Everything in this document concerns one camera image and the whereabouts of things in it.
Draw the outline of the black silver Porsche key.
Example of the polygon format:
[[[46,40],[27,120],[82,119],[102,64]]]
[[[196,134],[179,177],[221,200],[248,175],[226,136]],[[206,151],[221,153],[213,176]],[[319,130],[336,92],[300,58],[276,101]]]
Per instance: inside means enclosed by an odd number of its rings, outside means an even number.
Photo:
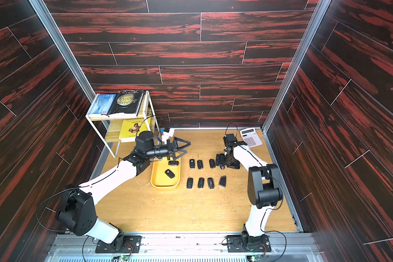
[[[180,164],[180,162],[177,161],[177,160],[170,160],[170,161],[168,162],[168,165],[169,165],[169,166],[173,166],[173,167],[177,167],[177,166],[179,166],[179,164]]]

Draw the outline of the black VW car key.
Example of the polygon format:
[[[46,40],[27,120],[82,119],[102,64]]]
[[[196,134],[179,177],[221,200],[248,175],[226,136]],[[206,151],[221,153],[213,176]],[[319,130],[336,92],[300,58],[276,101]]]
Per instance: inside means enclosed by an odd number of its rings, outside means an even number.
[[[167,169],[167,170],[165,171],[165,174],[166,174],[170,179],[173,179],[173,178],[175,177],[175,174],[174,174],[170,169]]]

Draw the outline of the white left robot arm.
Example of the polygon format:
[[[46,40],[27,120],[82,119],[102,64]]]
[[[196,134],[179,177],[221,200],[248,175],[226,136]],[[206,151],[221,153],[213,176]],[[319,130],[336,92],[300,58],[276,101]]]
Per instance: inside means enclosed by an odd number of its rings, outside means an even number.
[[[179,159],[187,153],[189,141],[174,137],[173,141],[161,142],[151,131],[143,131],[135,138],[132,152],[122,158],[118,165],[93,180],[62,191],[56,219],[77,236],[89,236],[119,250],[123,244],[121,229],[101,220],[95,206],[107,194],[126,181],[141,174],[153,159]]]

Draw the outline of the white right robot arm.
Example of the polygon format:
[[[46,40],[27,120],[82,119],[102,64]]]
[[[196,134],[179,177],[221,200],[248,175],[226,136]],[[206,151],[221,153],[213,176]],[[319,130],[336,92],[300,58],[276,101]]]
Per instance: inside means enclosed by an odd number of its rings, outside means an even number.
[[[259,238],[266,232],[270,214],[283,200],[282,186],[274,178],[279,173],[279,168],[261,160],[244,141],[238,141],[231,133],[225,134],[223,141],[225,154],[219,157],[219,165],[232,169],[244,167],[248,171],[247,194],[252,207],[250,216],[243,225],[242,237]]]

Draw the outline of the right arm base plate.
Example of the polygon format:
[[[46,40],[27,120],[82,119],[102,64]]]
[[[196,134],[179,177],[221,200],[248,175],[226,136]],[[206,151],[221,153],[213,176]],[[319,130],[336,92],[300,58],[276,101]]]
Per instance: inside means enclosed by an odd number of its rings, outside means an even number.
[[[240,235],[227,235],[225,238],[227,250],[229,253],[256,253],[256,252],[271,252],[270,241],[267,235],[252,237],[246,232]]]

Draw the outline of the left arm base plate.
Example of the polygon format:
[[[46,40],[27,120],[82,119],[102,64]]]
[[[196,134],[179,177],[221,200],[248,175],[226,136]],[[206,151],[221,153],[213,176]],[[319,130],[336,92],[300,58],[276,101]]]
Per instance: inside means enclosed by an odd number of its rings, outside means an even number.
[[[98,241],[95,253],[139,253],[141,247],[142,236],[140,235],[124,235],[123,238],[116,238],[111,244],[107,244],[101,240]]]

